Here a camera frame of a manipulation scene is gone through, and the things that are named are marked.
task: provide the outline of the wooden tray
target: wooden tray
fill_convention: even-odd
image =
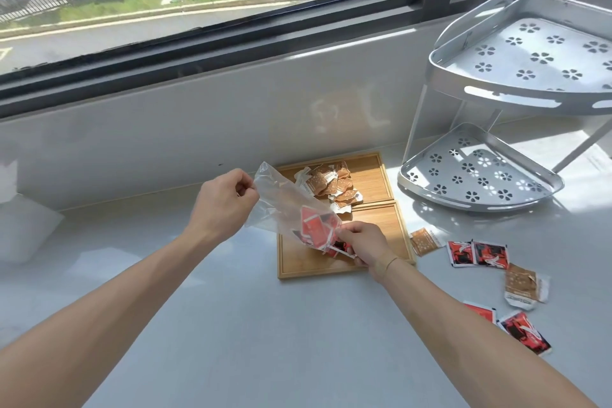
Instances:
[[[412,264],[416,263],[416,255],[408,239],[400,207],[394,200],[370,205],[357,205],[353,207],[353,213],[340,215],[340,217],[343,221],[355,220],[377,224],[387,237],[387,241],[389,241],[389,245],[395,254]],[[347,273],[365,269],[363,266],[356,266],[349,257],[338,255],[332,258],[323,255],[319,250],[308,248],[292,239],[286,240],[281,235],[279,235],[278,240],[278,255],[279,279]]]
[[[363,195],[364,205],[367,203],[393,200],[391,184],[389,183],[387,172],[385,171],[384,164],[378,152],[306,161],[304,163],[281,166],[277,168],[277,170],[288,180],[295,182],[293,175],[305,166],[314,168],[323,163],[335,163],[342,160],[346,161],[346,165],[351,172],[354,188]],[[321,197],[321,200],[329,201],[327,197]]]

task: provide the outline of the shelf leg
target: shelf leg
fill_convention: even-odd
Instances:
[[[610,131],[612,131],[612,118],[610,118],[603,125],[601,125],[601,127],[598,130],[596,130],[593,134],[591,134],[589,138],[586,139],[583,143],[578,145],[576,149],[572,150],[571,153],[567,157],[563,158],[563,160],[561,160],[553,168],[553,173],[558,173],[563,168],[565,168],[567,165],[569,165],[572,161],[576,160],[576,158],[582,155],[586,149],[588,149],[594,143],[599,141],[599,139],[601,139],[604,135],[608,134]]]
[[[493,112],[493,114],[491,115],[491,117],[488,119],[488,121],[485,124],[485,129],[487,133],[491,131],[491,128],[497,122],[500,115],[501,115],[501,110],[499,109]]]
[[[459,105],[459,110],[457,110],[457,112],[455,113],[455,118],[453,118],[453,122],[450,124],[451,130],[453,130],[455,126],[459,124],[457,123],[457,121],[459,121],[459,116],[461,115],[464,108],[465,108],[465,100],[462,100],[461,105]]]
[[[417,130],[417,123],[419,122],[419,116],[423,108],[423,102],[425,101],[426,93],[427,93],[427,84],[424,84],[423,89],[421,89],[421,95],[419,97],[419,104],[417,105],[417,111],[414,114],[414,119],[412,120],[412,127],[410,128],[410,134],[408,135],[408,143],[406,144],[406,149],[404,150],[404,157],[402,158],[402,164],[404,164],[409,158],[410,148],[412,147],[412,142],[414,140],[414,134]]]

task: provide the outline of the road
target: road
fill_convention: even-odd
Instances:
[[[210,26],[286,5],[266,4],[249,8],[187,12],[0,40],[0,74],[15,68],[57,62],[133,42],[180,33],[199,26]]]

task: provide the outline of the hand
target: hand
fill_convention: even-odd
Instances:
[[[259,200],[253,179],[241,169],[202,184],[184,235],[215,248],[244,225]]]
[[[376,261],[384,254],[391,252],[387,238],[381,229],[369,222],[353,221],[344,223],[336,234],[351,245],[351,249],[357,255],[355,263],[368,266],[370,273],[376,280],[379,280],[374,271]]]

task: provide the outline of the plastic bag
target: plastic bag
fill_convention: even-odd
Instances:
[[[259,201],[245,226],[276,232],[324,252],[353,257],[347,253],[348,245],[340,245],[335,235],[342,221],[328,203],[306,193],[266,162],[255,174],[255,187]]]

